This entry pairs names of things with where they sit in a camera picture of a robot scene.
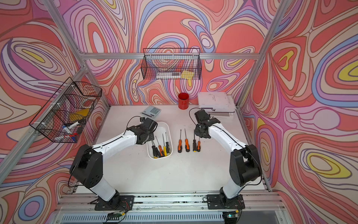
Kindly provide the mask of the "orange phillips screwdriver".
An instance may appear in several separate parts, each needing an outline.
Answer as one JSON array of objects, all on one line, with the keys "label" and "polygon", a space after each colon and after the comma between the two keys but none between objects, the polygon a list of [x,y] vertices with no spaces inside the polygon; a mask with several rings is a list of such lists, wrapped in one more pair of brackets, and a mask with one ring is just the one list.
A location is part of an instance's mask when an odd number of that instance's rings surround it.
[{"label": "orange phillips screwdriver", "polygon": [[189,146],[189,141],[188,141],[187,135],[186,135],[186,129],[185,129],[185,149],[186,149],[186,152],[190,152],[190,146]]}]

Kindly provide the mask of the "orange flathead screwdriver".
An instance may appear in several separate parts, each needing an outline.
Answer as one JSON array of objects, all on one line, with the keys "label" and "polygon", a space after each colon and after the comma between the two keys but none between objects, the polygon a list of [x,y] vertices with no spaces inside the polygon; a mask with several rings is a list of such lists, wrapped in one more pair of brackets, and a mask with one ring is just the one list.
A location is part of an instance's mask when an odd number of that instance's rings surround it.
[{"label": "orange flathead screwdriver", "polygon": [[201,151],[200,139],[197,142],[197,152]]}]

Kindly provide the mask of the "black yellow-collar brown-shaft screwdriver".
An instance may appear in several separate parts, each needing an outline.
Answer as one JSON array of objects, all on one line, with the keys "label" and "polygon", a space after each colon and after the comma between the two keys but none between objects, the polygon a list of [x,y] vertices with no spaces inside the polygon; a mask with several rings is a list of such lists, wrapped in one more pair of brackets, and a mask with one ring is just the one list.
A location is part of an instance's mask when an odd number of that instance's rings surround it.
[{"label": "black yellow-collar brown-shaft screwdriver", "polygon": [[194,152],[197,151],[197,142],[196,142],[196,139],[195,139],[195,134],[194,134],[194,137],[193,137],[193,151]]}]

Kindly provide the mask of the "small black orange screwdriver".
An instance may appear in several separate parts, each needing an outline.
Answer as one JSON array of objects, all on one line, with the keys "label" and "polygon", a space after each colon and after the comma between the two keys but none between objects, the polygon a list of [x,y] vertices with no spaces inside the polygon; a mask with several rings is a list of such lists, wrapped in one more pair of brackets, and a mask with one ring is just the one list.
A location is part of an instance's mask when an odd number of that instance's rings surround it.
[{"label": "small black orange screwdriver", "polygon": [[180,130],[180,137],[178,143],[178,153],[182,153],[182,139],[181,139],[182,130]]}]

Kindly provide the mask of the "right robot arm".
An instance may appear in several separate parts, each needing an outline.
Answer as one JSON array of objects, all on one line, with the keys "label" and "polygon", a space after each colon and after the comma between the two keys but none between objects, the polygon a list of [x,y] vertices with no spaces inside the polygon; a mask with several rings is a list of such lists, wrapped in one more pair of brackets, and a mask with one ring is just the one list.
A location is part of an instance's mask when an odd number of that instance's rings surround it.
[{"label": "right robot arm", "polygon": [[256,186],[262,181],[262,167],[258,149],[234,137],[217,118],[212,118],[205,110],[194,113],[197,124],[194,134],[203,139],[216,140],[230,155],[230,179],[221,188],[223,199],[233,199],[246,186]]}]

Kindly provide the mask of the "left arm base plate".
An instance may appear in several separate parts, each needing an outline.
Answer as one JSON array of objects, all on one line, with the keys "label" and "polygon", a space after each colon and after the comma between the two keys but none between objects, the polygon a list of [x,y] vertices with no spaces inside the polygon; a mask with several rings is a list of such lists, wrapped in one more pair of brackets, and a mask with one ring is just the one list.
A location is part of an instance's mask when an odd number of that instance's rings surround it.
[{"label": "left arm base plate", "polygon": [[110,201],[98,197],[95,211],[130,211],[134,205],[134,196],[115,195]]}]

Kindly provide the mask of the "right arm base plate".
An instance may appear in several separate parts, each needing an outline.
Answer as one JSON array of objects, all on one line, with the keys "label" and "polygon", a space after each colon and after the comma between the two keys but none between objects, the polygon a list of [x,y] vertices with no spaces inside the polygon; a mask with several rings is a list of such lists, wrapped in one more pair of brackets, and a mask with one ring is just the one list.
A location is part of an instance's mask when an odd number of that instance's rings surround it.
[{"label": "right arm base plate", "polygon": [[205,202],[209,210],[243,210],[245,203],[242,195],[237,195],[232,199],[226,198],[224,194],[207,195]]}]

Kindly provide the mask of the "white plastic storage box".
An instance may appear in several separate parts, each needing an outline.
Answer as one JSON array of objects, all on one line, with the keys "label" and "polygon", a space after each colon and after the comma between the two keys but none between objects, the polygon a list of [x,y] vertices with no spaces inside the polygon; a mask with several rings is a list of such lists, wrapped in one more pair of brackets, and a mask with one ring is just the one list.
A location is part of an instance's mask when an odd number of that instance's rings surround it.
[{"label": "white plastic storage box", "polygon": [[[170,154],[167,155],[166,157],[160,157],[160,158],[157,158],[157,159],[165,159],[167,157],[170,157],[173,153],[173,146],[172,146],[172,139],[171,139],[171,133],[170,133],[170,128],[168,126],[167,123],[165,122],[158,122],[158,126],[157,126],[157,129],[156,131],[154,132],[154,144],[155,146],[158,148],[158,143],[157,143],[157,140],[155,138],[155,136],[157,136],[158,138],[158,141],[160,143],[160,145],[162,146],[163,148],[163,139],[162,139],[162,134],[164,134],[164,139],[166,141],[166,134],[167,134],[167,139],[168,139],[168,142],[169,142],[169,146],[170,146]],[[147,153],[148,153],[148,156],[155,160],[154,157],[153,157],[153,151],[152,151],[152,141],[149,141],[145,144],[147,146]]]}]

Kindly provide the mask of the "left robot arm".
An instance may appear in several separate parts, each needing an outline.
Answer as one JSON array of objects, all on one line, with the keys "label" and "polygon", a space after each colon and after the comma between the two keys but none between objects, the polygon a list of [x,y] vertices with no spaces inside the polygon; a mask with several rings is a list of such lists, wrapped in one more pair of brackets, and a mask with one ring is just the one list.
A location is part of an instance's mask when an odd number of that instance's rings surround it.
[{"label": "left robot arm", "polygon": [[126,148],[154,140],[157,126],[158,123],[154,120],[141,117],[139,125],[127,127],[114,138],[93,146],[82,145],[71,165],[70,176],[102,200],[117,203],[119,193],[103,177],[103,164]]}]

